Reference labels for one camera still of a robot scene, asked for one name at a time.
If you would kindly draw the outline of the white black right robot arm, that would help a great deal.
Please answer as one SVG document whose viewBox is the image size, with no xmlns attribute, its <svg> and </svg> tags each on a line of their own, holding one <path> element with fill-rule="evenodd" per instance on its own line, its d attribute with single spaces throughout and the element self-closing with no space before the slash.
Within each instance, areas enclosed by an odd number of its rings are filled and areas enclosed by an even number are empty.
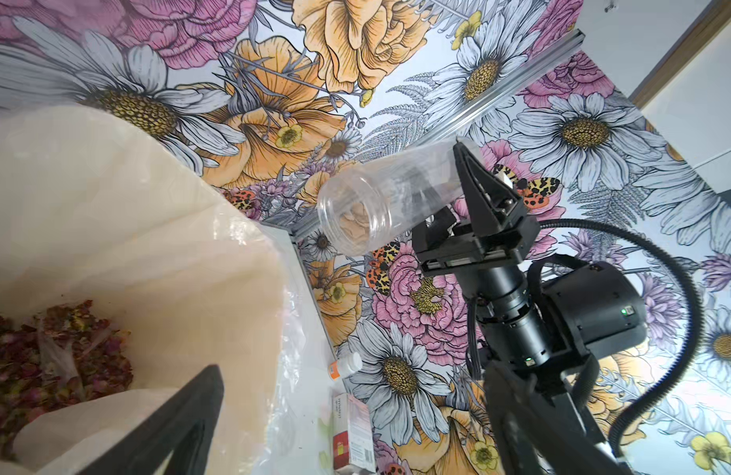
<svg viewBox="0 0 731 475">
<path fill-rule="evenodd" d="M 526 259 L 541 231 L 524 198 L 479 161 L 473 144 L 419 148 L 440 180 L 421 180 L 431 215 L 413 247 L 428 276 L 450 274 L 462 290 L 473 333 L 467 363 L 481 378 L 497 451 L 508 474 L 626 474 L 608 451 L 587 403 L 601 358 L 640 344 L 646 310 L 614 265 L 552 255 L 565 275 L 543 281 L 543 261 Z"/>
</svg>

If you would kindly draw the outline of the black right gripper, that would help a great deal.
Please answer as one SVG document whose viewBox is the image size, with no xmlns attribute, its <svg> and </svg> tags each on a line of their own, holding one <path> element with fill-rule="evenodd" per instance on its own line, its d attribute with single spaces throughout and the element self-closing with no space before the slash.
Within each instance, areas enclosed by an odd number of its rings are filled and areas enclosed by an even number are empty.
<svg viewBox="0 0 731 475">
<path fill-rule="evenodd" d="M 483 166 L 475 144 L 457 139 L 452 150 L 470 225 L 456 223 L 450 206 L 418 223 L 412 229 L 412 246 L 422 273 L 518 266 L 537 240 L 539 222 L 525 218 L 522 197 Z"/>
</svg>

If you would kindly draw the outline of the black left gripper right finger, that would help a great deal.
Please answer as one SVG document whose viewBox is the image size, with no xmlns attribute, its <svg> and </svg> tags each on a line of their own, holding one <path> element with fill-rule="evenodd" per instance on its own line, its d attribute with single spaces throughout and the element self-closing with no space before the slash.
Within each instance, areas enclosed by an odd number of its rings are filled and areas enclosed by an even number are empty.
<svg viewBox="0 0 731 475">
<path fill-rule="evenodd" d="M 632 469 L 588 441 L 525 380 L 498 361 L 484 371 L 486 411 L 506 474 L 541 474 L 542 457 L 557 474 L 630 474 Z"/>
</svg>

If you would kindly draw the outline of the clear jar dried tea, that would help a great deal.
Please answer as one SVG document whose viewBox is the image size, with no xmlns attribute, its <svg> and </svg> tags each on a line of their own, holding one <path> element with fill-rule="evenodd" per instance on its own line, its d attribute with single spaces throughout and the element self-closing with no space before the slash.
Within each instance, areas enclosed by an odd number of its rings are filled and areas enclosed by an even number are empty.
<svg viewBox="0 0 731 475">
<path fill-rule="evenodd" d="M 479 146 L 457 137 L 338 172 L 318 193 L 321 231 L 348 257 L 365 255 L 411 231 L 462 196 L 457 150 L 482 160 Z"/>
</svg>

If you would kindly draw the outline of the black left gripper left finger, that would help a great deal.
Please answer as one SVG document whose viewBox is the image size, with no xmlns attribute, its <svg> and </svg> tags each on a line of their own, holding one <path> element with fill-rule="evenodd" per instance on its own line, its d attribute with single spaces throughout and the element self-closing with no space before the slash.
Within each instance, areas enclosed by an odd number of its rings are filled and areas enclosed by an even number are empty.
<svg viewBox="0 0 731 475">
<path fill-rule="evenodd" d="M 224 393 L 219 366 L 206 366 L 82 473 L 203 474 Z"/>
</svg>

